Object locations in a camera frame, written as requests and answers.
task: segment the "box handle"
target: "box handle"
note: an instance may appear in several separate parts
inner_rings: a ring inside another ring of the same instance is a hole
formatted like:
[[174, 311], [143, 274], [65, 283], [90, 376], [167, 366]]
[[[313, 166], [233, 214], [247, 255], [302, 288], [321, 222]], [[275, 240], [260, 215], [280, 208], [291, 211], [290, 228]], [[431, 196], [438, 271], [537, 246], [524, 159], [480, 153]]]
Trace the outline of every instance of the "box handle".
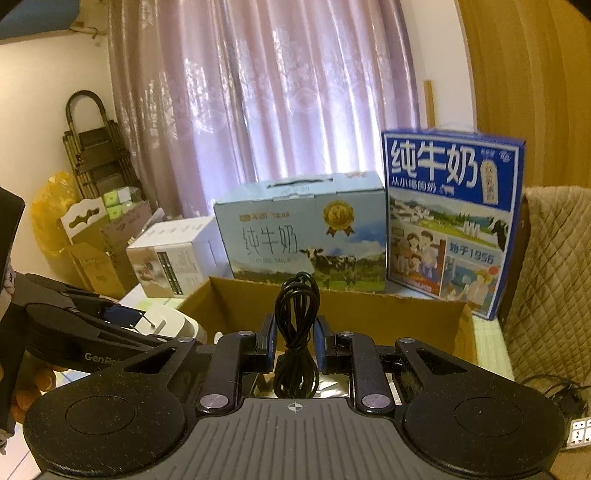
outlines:
[[61, 218], [66, 235], [70, 242], [77, 233], [80, 233], [87, 226], [107, 215], [107, 210], [102, 198], [84, 199], [70, 207], [67, 213]]
[[325, 181], [333, 181], [333, 177], [326, 177], [326, 178], [318, 178], [318, 177], [304, 177], [300, 179], [292, 179], [292, 180], [280, 180], [276, 183], [271, 183], [267, 186], [268, 189], [274, 189], [275, 187], [288, 187], [293, 185], [301, 185], [305, 183], [322, 183]]

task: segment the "black cord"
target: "black cord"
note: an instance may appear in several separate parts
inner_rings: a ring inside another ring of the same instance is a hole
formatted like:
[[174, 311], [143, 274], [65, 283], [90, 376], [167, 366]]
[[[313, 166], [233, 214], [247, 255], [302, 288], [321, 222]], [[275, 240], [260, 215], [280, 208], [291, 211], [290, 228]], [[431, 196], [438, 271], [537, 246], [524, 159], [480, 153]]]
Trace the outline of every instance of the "black cord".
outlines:
[[299, 272], [281, 286], [275, 301], [275, 321], [285, 340], [285, 354], [277, 360], [273, 380], [279, 398], [312, 398], [318, 390], [320, 376], [308, 341], [319, 308], [320, 292], [309, 273]]
[[578, 390], [578, 391], [587, 390], [588, 388], [591, 388], [591, 385], [581, 386], [579, 383], [577, 383], [573, 380], [570, 380], [566, 377], [559, 377], [558, 375], [547, 375], [547, 374], [532, 375], [531, 377], [527, 377], [519, 383], [521, 383], [522, 385], [527, 385], [532, 380], [541, 380], [541, 379], [558, 380], [558, 383], [556, 383], [552, 387], [550, 387], [546, 391], [546, 393], [551, 391], [553, 388], [558, 387], [559, 385], [566, 385], [566, 386], [572, 385], [574, 387], [574, 389]]

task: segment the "pink curtain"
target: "pink curtain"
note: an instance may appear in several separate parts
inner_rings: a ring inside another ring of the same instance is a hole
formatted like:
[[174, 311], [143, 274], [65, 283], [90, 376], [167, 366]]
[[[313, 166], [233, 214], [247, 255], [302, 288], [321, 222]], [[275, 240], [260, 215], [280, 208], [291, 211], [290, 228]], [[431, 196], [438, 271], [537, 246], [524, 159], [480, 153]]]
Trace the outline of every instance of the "pink curtain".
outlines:
[[242, 182], [382, 173], [418, 124], [398, 0], [112, 0], [118, 117], [148, 198], [208, 214]]

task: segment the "white wall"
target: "white wall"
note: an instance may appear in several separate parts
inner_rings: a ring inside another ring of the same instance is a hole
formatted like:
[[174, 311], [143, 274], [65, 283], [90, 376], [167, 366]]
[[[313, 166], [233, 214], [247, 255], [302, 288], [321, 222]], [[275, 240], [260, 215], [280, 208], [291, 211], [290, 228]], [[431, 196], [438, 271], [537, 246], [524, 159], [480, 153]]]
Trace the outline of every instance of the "white wall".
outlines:
[[421, 124], [427, 126], [423, 81], [433, 81], [436, 126], [475, 128], [467, 43], [455, 0], [401, 0], [417, 78]]
[[[114, 118], [106, 39], [61, 33], [0, 44], [0, 186], [30, 204], [49, 177], [71, 171], [61, 136], [67, 130], [66, 100], [92, 90]], [[88, 99], [74, 110], [81, 130], [100, 125]], [[53, 269], [33, 237], [27, 208], [12, 251], [16, 270], [68, 280]]]

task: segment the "cow illustration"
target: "cow illustration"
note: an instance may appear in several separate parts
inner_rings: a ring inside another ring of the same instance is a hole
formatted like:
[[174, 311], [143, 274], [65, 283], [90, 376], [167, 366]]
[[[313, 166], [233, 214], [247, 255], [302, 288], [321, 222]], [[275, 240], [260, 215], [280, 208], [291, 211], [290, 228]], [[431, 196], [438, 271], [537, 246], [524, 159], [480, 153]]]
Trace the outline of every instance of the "cow illustration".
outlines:
[[344, 255], [341, 257], [335, 255], [322, 255], [323, 248], [308, 247], [305, 250], [300, 250], [308, 257], [314, 267], [313, 276], [322, 282], [324, 288], [330, 286], [330, 273], [342, 272], [343, 279], [347, 285], [355, 285], [357, 283], [357, 259], [353, 255]]
[[439, 193], [453, 197], [456, 194], [456, 188], [451, 185], [441, 185]]
[[496, 242], [504, 252], [507, 244], [507, 235], [509, 234], [509, 226], [504, 220], [497, 220], [493, 223], [494, 220], [494, 218], [491, 219], [491, 225], [493, 227], [490, 230], [492, 233], [496, 233]]

